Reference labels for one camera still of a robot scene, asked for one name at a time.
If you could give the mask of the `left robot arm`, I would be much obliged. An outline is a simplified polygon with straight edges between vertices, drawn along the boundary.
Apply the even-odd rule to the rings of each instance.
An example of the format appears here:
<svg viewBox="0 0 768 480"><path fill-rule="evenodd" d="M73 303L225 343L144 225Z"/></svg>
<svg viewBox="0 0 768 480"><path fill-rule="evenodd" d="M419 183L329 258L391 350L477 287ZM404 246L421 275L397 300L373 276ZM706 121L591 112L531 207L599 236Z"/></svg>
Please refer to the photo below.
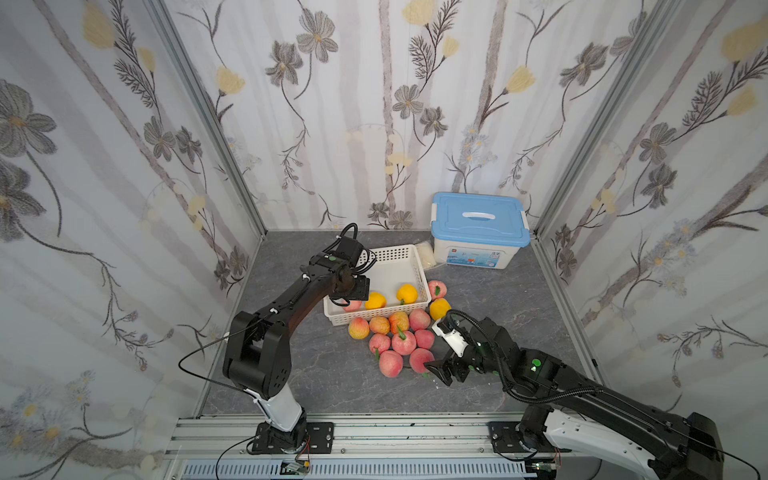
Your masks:
<svg viewBox="0 0 768 480"><path fill-rule="evenodd" d="M267 424L293 432L305 416L288 387L292 370L290 339L301 322L327 297L367 298L370 281L358 265L366 256L321 253L275 300L254 313L233 318L222 365L224 377L254 399Z"/></svg>

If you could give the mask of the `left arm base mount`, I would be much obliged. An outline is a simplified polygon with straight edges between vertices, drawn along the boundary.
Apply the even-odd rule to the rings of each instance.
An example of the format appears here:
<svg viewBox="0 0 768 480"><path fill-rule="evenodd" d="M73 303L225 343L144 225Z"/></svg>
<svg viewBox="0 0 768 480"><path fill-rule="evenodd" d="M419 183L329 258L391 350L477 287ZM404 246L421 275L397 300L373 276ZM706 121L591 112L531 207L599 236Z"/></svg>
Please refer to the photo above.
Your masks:
<svg viewBox="0 0 768 480"><path fill-rule="evenodd" d="M246 450L251 455L308 453L330 454L334 442L333 422L300 420L290 432L262 422Z"/></svg>

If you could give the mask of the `yellow peach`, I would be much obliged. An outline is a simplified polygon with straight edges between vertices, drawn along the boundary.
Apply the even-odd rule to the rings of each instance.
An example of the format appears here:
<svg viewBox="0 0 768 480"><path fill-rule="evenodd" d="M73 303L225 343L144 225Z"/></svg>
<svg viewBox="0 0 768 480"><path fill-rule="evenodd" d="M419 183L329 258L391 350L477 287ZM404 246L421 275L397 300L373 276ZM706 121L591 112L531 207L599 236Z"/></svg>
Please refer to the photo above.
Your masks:
<svg viewBox="0 0 768 480"><path fill-rule="evenodd" d="M404 284L397 290L396 299L400 305L413 304L419 299L419 290L412 284Z"/></svg>
<svg viewBox="0 0 768 480"><path fill-rule="evenodd" d="M438 298L429 304L428 312L433 321L439 321L443 319L451 309L452 307L450 303L445 298Z"/></svg>

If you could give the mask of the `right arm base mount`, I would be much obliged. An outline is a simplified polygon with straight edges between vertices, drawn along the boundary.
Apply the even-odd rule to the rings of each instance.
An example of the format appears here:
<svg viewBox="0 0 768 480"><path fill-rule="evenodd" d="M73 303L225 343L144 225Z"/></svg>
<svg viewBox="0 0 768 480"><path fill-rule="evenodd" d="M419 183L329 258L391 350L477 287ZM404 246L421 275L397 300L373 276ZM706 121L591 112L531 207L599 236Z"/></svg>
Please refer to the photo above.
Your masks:
<svg viewBox="0 0 768 480"><path fill-rule="evenodd" d="M487 423L492 450L499 454L554 454L555 448L544 438L526 437L518 421L491 421Z"/></svg>

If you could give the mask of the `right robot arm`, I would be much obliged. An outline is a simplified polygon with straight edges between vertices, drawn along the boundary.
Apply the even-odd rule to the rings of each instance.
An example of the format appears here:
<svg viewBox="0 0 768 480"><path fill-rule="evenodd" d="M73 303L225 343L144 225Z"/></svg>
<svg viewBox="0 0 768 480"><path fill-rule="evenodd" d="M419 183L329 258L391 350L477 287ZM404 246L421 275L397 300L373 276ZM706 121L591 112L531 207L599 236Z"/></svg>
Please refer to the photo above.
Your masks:
<svg viewBox="0 0 768 480"><path fill-rule="evenodd" d="M605 460L644 479L721 479L725 453L715 423L640 403L541 350L519 347L489 318L450 310L432 326L449 351L427 363L445 385L495 374L525 404L517 424L528 450L545 444Z"/></svg>

